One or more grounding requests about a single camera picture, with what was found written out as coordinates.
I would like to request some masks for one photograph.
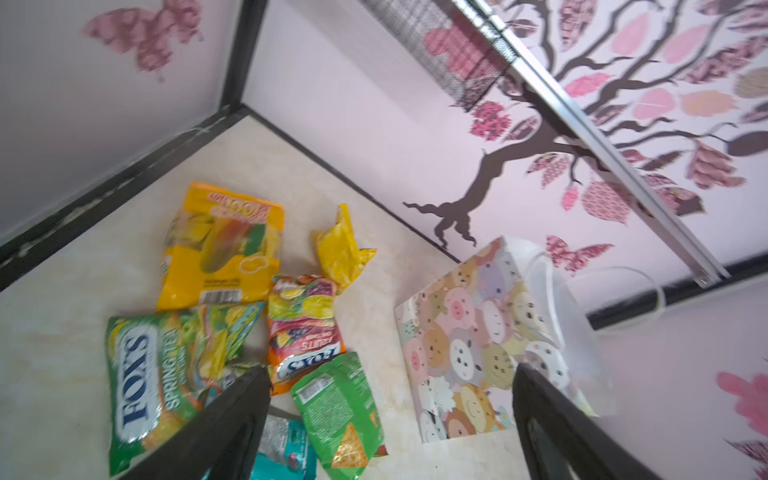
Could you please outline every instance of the yellow snack bag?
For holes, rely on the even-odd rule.
[[[346,204],[339,205],[336,225],[315,239],[323,272],[338,285],[338,293],[352,285],[366,264],[376,255],[375,248],[359,250]]]
[[[192,183],[168,231],[157,308],[266,299],[280,271],[284,224],[282,205]]]

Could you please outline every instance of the green candy bag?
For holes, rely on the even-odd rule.
[[[357,480],[384,443],[379,413],[357,353],[345,353],[307,373],[293,401],[332,480]]]
[[[163,444],[223,390],[263,303],[200,305],[109,319],[110,475]]]

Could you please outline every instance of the beige marble surface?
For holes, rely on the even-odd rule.
[[[379,248],[336,302],[390,453],[373,459],[363,478],[528,477],[514,431],[421,443],[392,309],[454,263],[246,118],[0,293],[0,478],[108,477],[106,320],[153,309],[163,238],[193,180],[285,205],[286,273],[318,271],[310,231],[332,225],[343,202],[361,247]],[[261,326],[249,344],[263,345],[263,337]],[[273,404],[292,407],[285,396]],[[327,478],[322,469],[318,478]]]

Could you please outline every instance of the snack bag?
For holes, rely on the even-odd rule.
[[[332,480],[357,480],[384,434],[371,387],[357,353],[345,353],[306,374],[291,390]]]
[[[346,204],[339,205],[336,225],[315,239],[317,256],[323,272],[336,282],[343,292],[360,276],[366,264],[376,255],[376,249],[359,250]]]
[[[203,305],[109,319],[113,429],[110,475],[168,440],[222,390],[263,303]]]
[[[298,375],[344,353],[333,317],[336,284],[323,276],[278,276],[267,303],[272,395],[288,392]]]
[[[157,308],[266,299],[284,223],[281,205],[192,183],[168,231]]]
[[[302,422],[267,415],[250,480],[314,480],[317,455]]]

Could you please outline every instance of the cartoon animal gift bag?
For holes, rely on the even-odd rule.
[[[582,383],[610,382],[586,317],[562,283],[552,287],[555,274],[538,245],[499,237],[395,309],[422,441],[514,428],[512,380],[523,362],[595,414]]]

